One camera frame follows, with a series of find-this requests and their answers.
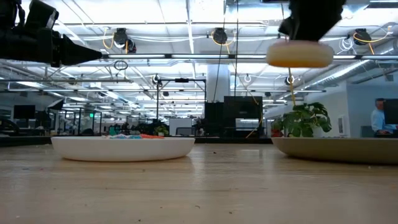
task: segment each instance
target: ceiling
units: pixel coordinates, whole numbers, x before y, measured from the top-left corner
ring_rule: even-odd
[[[221,47],[222,54],[265,55],[270,45],[279,40],[278,26],[283,19],[280,4],[261,4],[260,0],[239,1],[239,16],[236,16],[236,4],[228,0],[226,13],[223,13],[223,0],[50,0],[44,1],[55,7],[60,13],[54,30],[66,34],[76,44],[100,50],[103,54],[124,54],[123,50],[113,46],[112,33],[117,28],[127,29],[128,36],[137,47],[137,54],[220,54],[220,46],[215,44],[211,33],[216,27],[224,28],[231,41],[228,49]],[[343,20],[337,23],[321,42],[329,45],[335,55],[370,54],[369,47],[351,45],[345,40],[348,34],[353,34],[357,28],[365,28],[373,39],[382,39],[373,44],[377,49],[380,45],[395,39],[398,34],[397,8],[366,8],[369,1],[348,1],[355,4],[346,6]],[[22,1],[26,14],[29,12],[30,1]],[[288,5],[283,4],[284,17],[289,16]],[[207,65],[218,63],[216,60],[160,60],[160,59],[126,59],[128,68],[118,71],[114,68],[116,60],[98,60],[81,65],[51,68],[48,65],[34,62],[0,61],[2,68],[7,70],[0,73],[3,79],[20,78],[29,80],[53,79],[92,80],[92,82],[72,83],[47,82],[42,86],[27,86],[12,83],[11,88],[45,88],[45,89],[115,89],[137,90],[137,92],[114,92],[115,97],[101,96],[97,92],[58,92],[61,96],[77,96],[81,101],[68,99],[71,103],[122,103],[138,104],[134,111],[147,113],[155,104],[155,92],[138,92],[138,90],[155,89],[152,79],[155,75],[160,78],[196,78],[206,79]],[[232,78],[235,78],[234,61],[223,60],[227,63]],[[294,68],[292,75],[301,84],[310,82],[331,68],[353,61],[338,61],[323,69]],[[286,90],[284,80],[289,75],[286,68],[272,67],[265,60],[239,60],[237,66],[237,89],[244,90]],[[118,80],[117,82],[102,82],[103,80]],[[160,96],[164,101],[165,114],[186,116],[202,113],[204,100],[202,83],[170,82],[164,90],[189,89],[195,91],[173,92],[169,96]],[[254,92],[253,95],[264,95],[264,92]],[[278,99],[280,93],[275,93],[270,99]],[[170,106],[172,99],[197,99],[189,105],[178,105],[182,110],[175,110]],[[112,105],[112,109],[125,110],[126,107]]]

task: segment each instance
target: wooden table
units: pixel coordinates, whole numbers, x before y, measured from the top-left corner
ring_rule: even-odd
[[[78,162],[0,149],[0,223],[397,223],[398,167],[199,144],[180,159]]]

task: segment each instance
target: table surface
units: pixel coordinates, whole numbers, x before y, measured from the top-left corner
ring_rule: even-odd
[[[79,162],[0,148],[0,223],[397,223],[398,167],[197,144],[157,162]]]

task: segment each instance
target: white bowl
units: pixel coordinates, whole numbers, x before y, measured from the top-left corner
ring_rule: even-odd
[[[272,138],[272,143],[302,159],[398,164],[398,139],[393,138]]]
[[[153,161],[186,156],[194,138],[103,139],[101,137],[53,137],[53,148],[62,157],[79,161]]]

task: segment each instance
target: metal frame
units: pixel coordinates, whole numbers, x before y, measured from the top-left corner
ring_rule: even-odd
[[[156,120],[159,120],[159,92],[163,91],[164,87],[169,84],[170,82],[176,82],[178,80],[178,78],[176,79],[158,79],[158,81],[156,82]],[[188,82],[195,82],[197,84],[197,82],[203,82],[205,84],[205,89],[201,88],[200,91],[204,91],[205,92],[205,99],[204,101],[206,102],[206,91],[207,91],[207,84],[206,84],[206,80],[205,79],[194,79],[194,78],[188,78],[186,79],[188,80]],[[166,83],[162,86],[161,89],[159,89],[159,82],[161,81],[165,81]]]

